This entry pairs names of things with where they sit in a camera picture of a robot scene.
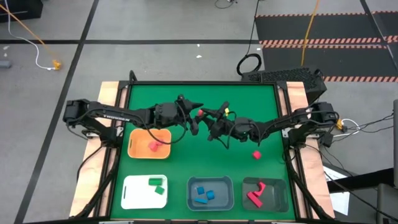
yellow connector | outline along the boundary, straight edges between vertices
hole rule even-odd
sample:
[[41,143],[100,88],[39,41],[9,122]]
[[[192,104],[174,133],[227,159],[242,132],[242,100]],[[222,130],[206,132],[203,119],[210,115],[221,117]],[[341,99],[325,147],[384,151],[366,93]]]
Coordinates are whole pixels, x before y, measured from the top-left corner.
[[224,112],[225,112],[225,115],[226,115],[226,116],[229,115],[229,109],[228,109],[228,108],[225,108]]
[[52,64],[54,65],[54,69],[56,70],[60,70],[61,69],[61,62],[57,61],[57,60],[52,60]]
[[341,119],[337,120],[336,128],[339,130],[343,130],[343,122]]

green mat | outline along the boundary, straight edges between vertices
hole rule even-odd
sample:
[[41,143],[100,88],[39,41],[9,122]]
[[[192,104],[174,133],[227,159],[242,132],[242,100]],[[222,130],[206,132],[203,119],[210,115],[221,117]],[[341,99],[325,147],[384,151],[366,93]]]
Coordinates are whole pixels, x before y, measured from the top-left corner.
[[[229,110],[238,116],[256,121],[278,117],[273,86],[260,85],[135,85],[132,88],[129,108],[147,108],[156,103],[173,102],[179,94],[193,102],[204,103],[204,108],[218,109],[224,101]],[[207,141],[208,129],[199,125],[199,133],[185,137],[171,147],[168,159],[132,159],[127,154],[130,132],[135,127],[126,126],[119,172],[116,181],[111,218],[194,219],[194,220],[294,220],[294,208],[289,188],[286,166],[282,160],[282,138],[274,133],[261,142],[261,147],[247,141],[231,139],[227,150],[218,141]],[[182,134],[181,126],[171,127],[172,139]],[[252,158],[259,150],[260,160]],[[121,207],[123,181],[129,175],[163,174],[168,178],[168,201],[161,209],[124,210]],[[190,177],[229,176],[234,187],[234,207],[222,212],[193,212],[187,207],[187,181]],[[242,181],[245,177],[283,179],[287,184],[289,210],[284,213],[258,212],[243,209]]]

